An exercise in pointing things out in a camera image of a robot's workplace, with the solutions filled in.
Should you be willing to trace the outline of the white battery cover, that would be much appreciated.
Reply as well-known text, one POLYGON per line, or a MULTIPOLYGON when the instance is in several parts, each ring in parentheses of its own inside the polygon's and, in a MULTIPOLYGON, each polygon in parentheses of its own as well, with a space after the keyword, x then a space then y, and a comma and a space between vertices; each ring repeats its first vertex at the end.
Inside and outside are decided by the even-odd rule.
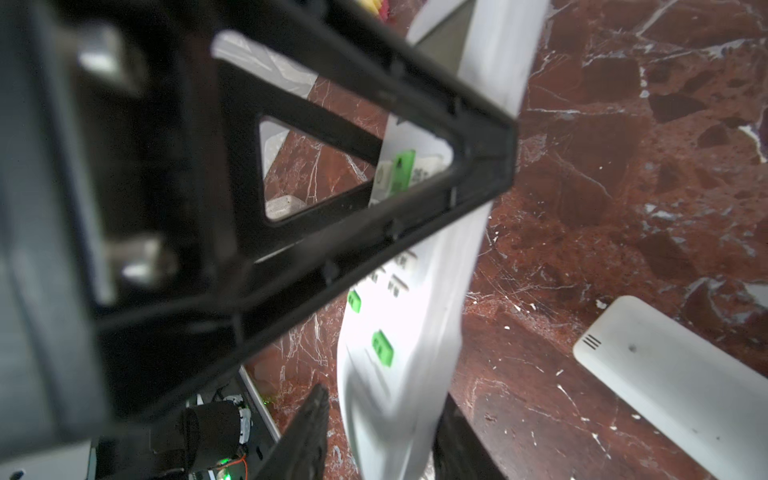
POLYGON ((306 208, 307 204, 293 195, 275 197, 265 204, 266 217, 273 222, 284 220, 306 208))

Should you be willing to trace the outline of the white remote control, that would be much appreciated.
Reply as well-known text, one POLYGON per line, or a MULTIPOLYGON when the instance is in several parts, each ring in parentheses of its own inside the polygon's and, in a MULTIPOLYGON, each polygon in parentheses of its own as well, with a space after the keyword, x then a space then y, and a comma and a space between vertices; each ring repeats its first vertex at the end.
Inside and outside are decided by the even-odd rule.
POLYGON ((718 479, 767 476, 767 379, 633 296, 611 303, 575 359, 718 479))
MULTIPOLYGON (((521 109, 545 1, 430 1, 407 42, 511 116, 521 109)), ((365 479, 423 474, 462 344, 484 204, 354 285, 337 345, 349 448, 365 479)))

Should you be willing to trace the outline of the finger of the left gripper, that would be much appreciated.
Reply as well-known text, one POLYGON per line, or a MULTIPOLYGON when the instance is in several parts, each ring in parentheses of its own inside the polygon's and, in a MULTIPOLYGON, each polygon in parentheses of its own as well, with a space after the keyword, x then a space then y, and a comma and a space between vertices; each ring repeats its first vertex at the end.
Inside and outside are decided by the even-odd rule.
POLYGON ((160 76, 95 120, 118 198, 119 246, 158 239, 180 262, 137 280, 94 281, 112 408, 152 419, 333 301, 374 266, 508 190, 517 125, 510 115, 368 18, 349 1, 152 1, 105 16, 134 36, 160 76), (208 53, 227 29, 316 70, 447 143, 453 162, 423 186, 370 206, 358 185, 285 220, 264 207, 257 125, 278 120, 370 165, 382 141, 310 101, 208 53))

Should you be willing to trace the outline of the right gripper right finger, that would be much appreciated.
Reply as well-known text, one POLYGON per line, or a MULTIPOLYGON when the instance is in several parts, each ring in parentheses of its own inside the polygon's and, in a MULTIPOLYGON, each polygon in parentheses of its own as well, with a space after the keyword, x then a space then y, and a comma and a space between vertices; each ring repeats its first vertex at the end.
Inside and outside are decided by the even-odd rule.
POLYGON ((433 443, 437 480, 505 480, 451 395, 446 397, 433 443))

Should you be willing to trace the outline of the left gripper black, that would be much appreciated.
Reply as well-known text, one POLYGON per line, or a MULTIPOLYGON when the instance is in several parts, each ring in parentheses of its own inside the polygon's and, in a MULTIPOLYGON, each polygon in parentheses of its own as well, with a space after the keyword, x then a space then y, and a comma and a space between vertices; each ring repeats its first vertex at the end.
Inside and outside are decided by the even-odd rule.
POLYGON ((209 374, 220 271, 203 1, 1 5, 1 455, 141 422, 209 374))

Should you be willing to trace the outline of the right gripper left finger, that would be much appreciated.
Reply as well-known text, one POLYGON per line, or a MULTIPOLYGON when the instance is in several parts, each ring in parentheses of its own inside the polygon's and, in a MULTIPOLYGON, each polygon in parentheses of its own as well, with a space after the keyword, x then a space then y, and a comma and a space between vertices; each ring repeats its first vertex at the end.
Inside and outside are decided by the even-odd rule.
POLYGON ((255 479, 321 480, 328 449, 329 392, 316 384, 255 479))

